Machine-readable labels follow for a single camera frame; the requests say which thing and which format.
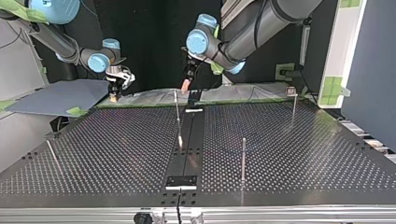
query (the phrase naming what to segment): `metal rod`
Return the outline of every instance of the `metal rod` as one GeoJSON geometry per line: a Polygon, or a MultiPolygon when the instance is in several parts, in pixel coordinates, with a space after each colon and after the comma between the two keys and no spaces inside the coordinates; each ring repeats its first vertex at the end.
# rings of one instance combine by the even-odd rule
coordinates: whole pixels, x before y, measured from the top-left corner
{"type": "Polygon", "coordinates": [[[295,94],[294,95],[294,106],[293,106],[293,117],[296,114],[297,98],[298,98],[298,94],[295,94]]]}
{"type": "Polygon", "coordinates": [[[175,94],[175,104],[176,104],[176,113],[177,113],[177,127],[178,127],[178,143],[180,147],[183,147],[183,138],[181,137],[181,124],[180,124],[180,113],[178,110],[178,98],[177,91],[174,91],[175,94]]]}
{"type": "Polygon", "coordinates": [[[245,169],[246,169],[246,152],[247,152],[247,139],[242,139],[242,188],[245,187],[245,169]]]}
{"type": "Polygon", "coordinates": [[[55,151],[52,148],[52,144],[50,143],[50,140],[47,139],[46,142],[47,142],[47,145],[49,146],[49,150],[50,150],[50,153],[52,154],[53,159],[55,159],[57,161],[58,157],[56,156],[55,151]]]}

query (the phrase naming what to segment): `gray surface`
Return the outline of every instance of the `gray surface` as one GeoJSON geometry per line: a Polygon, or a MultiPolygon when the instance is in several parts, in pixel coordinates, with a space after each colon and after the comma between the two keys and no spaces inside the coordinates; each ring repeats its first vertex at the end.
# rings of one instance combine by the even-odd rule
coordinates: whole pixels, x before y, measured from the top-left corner
{"type": "Polygon", "coordinates": [[[288,86],[287,83],[283,82],[220,86],[214,90],[204,91],[201,96],[201,102],[284,99],[287,98],[285,92],[288,86]]]}
{"type": "Polygon", "coordinates": [[[66,111],[76,106],[90,109],[107,95],[107,85],[108,82],[102,80],[60,81],[20,99],[6,111],[77,117],[66,111]]]}
{"type": "Polygon", "coordinates": [[[177,170],[198,175],[198,190],[182,197],[189,206],[396,204],[395,164],[322,110],[298,104],[291,114],[292,103],[184,113],[183,127],[194,117],[185,141],[204,141],[186,153],[173,107],[96,110],[52,143],[59,166],[43,145],[0,174],[0,208],[175,206],[163,194],[177,170]]]}
{"type": "Polygon", "coordinates": [[[207,106],[203,153],[196,206],[396,204],[396,166],[307,105],[207,106]]]}
{"type": "Polygon", "coordinates": [[[369,0],[349,75],[342,113],[364,131],[396,149],[396,76],[394,64],[396,1],[369,0]]]}
{"type": "MultiPolygon", "coordinates": [[[[236,84],[232,86],[220,86],[216,89],[203,91],[201,96],[201,103],[211,102],[245,102],[247,100],[278,100],[287,98],[286,96],[287,83],[262,83],[262,84],[236,84]]],[[[144,91],[135,94],[134,96],[121,97],[118,102],[110,102],[110,99],[105,99],[99,106],[114,106],[123,107],[127,105],[174,105],[175,104],[175,89],[163,89],[155,91],[144,91]]],[[[189,91],[177,90],[177,98],[180,104],[186,104],[189,98],[189,91]]]]}
{"type": "Polygon", "coordinates": [[[52,141],[59,161],[42,145],[0,174],[0,207],[160,206],[176,139],[173,107],[97,110],[52,141]]]}
{"type": "Polygon", "coordinates": [[[177,99],[180,104],[186,104],[189,99],[189,91],[182,92],[177,89],[161,89],[154,91],[143,91],[135,95],[123,96],[116,103],[105,99],[99,106],[125,106],[125,105],[174,105],[175,91],[177,91],[177,99]]]}

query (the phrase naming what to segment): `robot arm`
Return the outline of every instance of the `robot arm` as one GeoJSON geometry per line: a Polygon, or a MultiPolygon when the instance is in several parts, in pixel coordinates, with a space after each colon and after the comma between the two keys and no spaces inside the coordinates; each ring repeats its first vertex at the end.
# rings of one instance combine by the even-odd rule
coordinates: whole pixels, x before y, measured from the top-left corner
{"type": "Polygon", "coordinates": [[[0,19],[13,18],[29,35],[40,41],[56,53],[59,60],[65,63],[81,64],[95,73],[106,72],[109,81],[110,100],[117,102],[121,89],[127,89],[134,82],[131,70],[120,65],[125,58],[120,56],[120,42],[115,39],[105,39],[103,48],[81,49],[78,42],[65,35],[52,25],[25,21],[0,10],[0,19]]]}
{"type": "MultiPolygon", "coordinates": [[[[288,24],[301,21],[320,4],[322,0],[267,0],[258,26],[257,47],[288,24]]],[[[195,28],[187,38],[189,53],[204,56],[232,74],[238,74],[245,65],[245,59],[256,50],[256,21],[247,24],[230,42],[223,43],[213,36],[218,23],[206,14],[199,16],[195,28]]]]}

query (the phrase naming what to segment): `end effector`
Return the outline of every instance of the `end effector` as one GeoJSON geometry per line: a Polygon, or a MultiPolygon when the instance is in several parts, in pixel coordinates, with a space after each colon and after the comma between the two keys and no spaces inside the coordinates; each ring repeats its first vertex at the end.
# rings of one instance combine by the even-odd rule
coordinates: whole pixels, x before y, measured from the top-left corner
{"type": "Polygon", "coordinates": [[[251,21],[230,41],[221,42],[213,34],[217,20],[209,15],[199,16],[195,28],[187,38],[189,54],[208,59],[226,71],[238,74],[245,59],[288,24],[308,17],[322,0],[264,0],[262,16],[251,21]]]}
{"type": "Polygon", "coordinates": [[[103,48],[99,51],[84,49],[81,52],[81,63],[84,66],[88,65],[95,73],[106,72],[106,79],[109,82],[108,92],[112,102],[117,102],[121,90],[128,89],[135,81],[131,70],[121,65],[125,59],[120,56],[120,42],[111,38],[103,41],[103,48]]]}

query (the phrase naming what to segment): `cable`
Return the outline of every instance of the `cable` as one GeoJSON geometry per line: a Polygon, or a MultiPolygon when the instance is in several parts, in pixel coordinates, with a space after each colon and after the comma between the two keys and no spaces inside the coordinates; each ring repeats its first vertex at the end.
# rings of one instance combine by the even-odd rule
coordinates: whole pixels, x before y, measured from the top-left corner
{"type": "Polygon", "coordinates": [[[84,0],[80,0],[81,4],[85,7],[85,9],[87,9],[89,12],[91,12],[92,15],[94,15],[95,17],[97,17],[98,15],[96,13],[94,13],[90,8],[87,7],[87,5],[85,5],[84,0]]]}
{"type": "Polygon", "coordinates": [[[179,207],[179,205],[180,205],[180,193],[178,194],[176,210],[177,210],[178,224],[182,224],[183,221],[181,220],[181,214],[180,214],[180,207],[179,207]]]}
{"type": "MultiPolygon", "coordinates": [[[[6,23],[7,23],[7,25],[9,26],[9,28],[12,30],[12,32],[14,32],[15,35],[18,35],[18,32],[14,29],[14,27],[12,27],[12,25],[9,23],[9,21],[6,21],[6,23]]],[[[29,45],[29,43],[28,43],[22,36],[20,36],[20,40],[21,40],[23,43],[29,45]]]]}
{"type": "Polygon", "coordinates": [[[262,1],[262,6],[260,7],[259,13],[257,14],[256,22],[254,24],[254,46],[256,49],[259,48],[258,36],[260,31],[260,24],[262,23],[262,13],[264,12],[267,0],[262,1]]]}
{"type": "Polygon", "coordinates": [[[218,53],[220,52],[230,63],[242,63],[242,62],[244,62],[246,59],[242,59],[242,60],[236,60],[236,59],[233,59],[233,58],[231,58],[231,57],[229,57],[225,52],[224,52],[224,50],[222,50],[221,48],[223,47],[223,45],[224,44],[227,44],[227,43],[229,43],[229,41],[223,41],[223,42],[220,42],[219,44],[218,44],[218,51],[215,53],[215,55],[212,57],[212,61],[216,58],[216,56],[218,56],[218,53]]]}
{"type": "Polygon", "coordinates": [[[314,98],[315,104],[318,105],[318,99],[317,99],[317,98],[314,96],[314,94],[312,93],[313,91],[311,90],[311,88],[309,88],[308,83],[306,82],[306,79],[305,79],[305,77],[304,77],[303,72],[302,72],[301,70],[300,70],[299,72],[300,72],[300,74],[301,74],[301,77],[303,78],[303,81],[304,81],[305,86],[306,86],[306,87],[308,88],[308,90],[309,90],[309,93],[311,93],[312,98],[314,98]]]}
{"type": "Polygon", "coordinates": [[[18,34],[17,38],[15,38],[13,41],[9,42],[8,44],[3,45],[2,47],[0,47],[0,49],[4,49],[12,44],[14,44],[20,37],[22,34],[22,29],[20,29],[20,33],[18,34]]]}

